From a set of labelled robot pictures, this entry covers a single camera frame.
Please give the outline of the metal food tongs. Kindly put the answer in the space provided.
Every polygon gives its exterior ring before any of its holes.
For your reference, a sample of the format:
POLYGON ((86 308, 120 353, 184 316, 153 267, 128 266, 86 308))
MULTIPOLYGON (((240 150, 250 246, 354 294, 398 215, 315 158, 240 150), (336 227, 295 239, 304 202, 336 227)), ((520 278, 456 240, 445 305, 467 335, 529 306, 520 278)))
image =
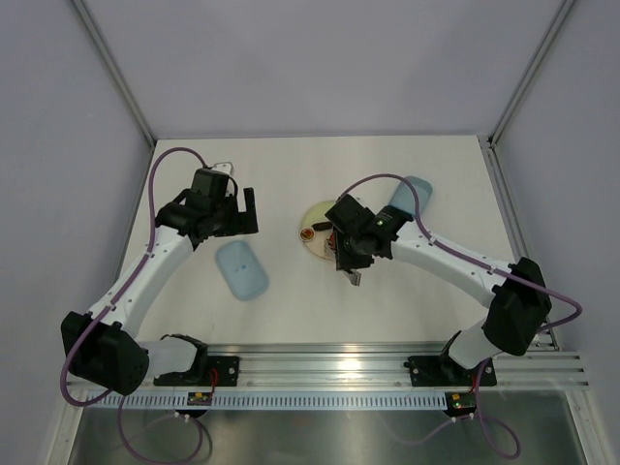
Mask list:
MULTIPOLYGON (((324 252, 326 253, 326 255, 328 256, 330 260, 335 261, 336 253, 332 254, 330 251, 328 251, 325 248, 325 242, 324 242, 324 252)), ((353 286, 358 287, 360 285, 361 274, 357 270, 343 270, 343 273, 346 275, 347 279, 353 286)))

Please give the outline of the small round red food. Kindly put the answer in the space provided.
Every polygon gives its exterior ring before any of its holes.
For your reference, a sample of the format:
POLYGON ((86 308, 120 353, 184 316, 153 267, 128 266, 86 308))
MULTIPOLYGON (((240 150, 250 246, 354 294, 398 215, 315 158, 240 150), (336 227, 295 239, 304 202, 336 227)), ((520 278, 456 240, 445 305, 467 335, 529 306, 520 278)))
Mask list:
POLYGON ((310 241, 314 238, 315 231, 312 228, 305 228, 300 231, 299 235, 303 241, 310 241))

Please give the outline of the red sausage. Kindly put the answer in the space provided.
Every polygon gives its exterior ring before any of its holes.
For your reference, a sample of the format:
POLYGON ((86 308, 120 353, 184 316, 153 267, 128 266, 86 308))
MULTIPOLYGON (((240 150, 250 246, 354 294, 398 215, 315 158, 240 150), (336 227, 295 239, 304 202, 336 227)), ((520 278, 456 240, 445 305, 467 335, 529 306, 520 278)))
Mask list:
POLYGON ((325 248, 332 254, 336 253, 336 237, 335 232, 331 232, 329 237, 325 240, 325 248))

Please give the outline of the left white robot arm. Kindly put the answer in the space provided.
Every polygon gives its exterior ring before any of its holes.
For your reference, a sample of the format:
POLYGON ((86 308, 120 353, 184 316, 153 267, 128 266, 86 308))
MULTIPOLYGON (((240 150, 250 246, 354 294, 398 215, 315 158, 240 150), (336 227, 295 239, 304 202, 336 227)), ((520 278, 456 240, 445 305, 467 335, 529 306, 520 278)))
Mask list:
POLYGON ((151 213, 144 251, 85 313, 61 324, 72 374, 107 391, 133 393, 144 380, 158 386, 207 386, 215 369, 208 347, 187 335, 138 341, 141 324, 176 270, 210 237, 258 230, 254 191, 240 189, 229 162, 196 170, 192 184, 151 213))

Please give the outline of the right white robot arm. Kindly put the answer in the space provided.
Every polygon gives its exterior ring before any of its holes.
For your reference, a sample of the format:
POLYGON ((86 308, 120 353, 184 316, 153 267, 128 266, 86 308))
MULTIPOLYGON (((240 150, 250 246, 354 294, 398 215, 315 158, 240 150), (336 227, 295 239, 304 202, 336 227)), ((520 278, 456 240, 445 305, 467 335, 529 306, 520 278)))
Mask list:
POLYGON ((409 212, 393 205, 373 212, 350 195, 325 217, 332 225, 336 268, 355 282, 376 259, 396 260, 443 279, 486 308, 481 321, 457 331, 439 354, 404 361, 416 388, 495 386, 490 360, 524 356, 551 310, 540 267, 529 259, 486 259, 423 232, 409 212))

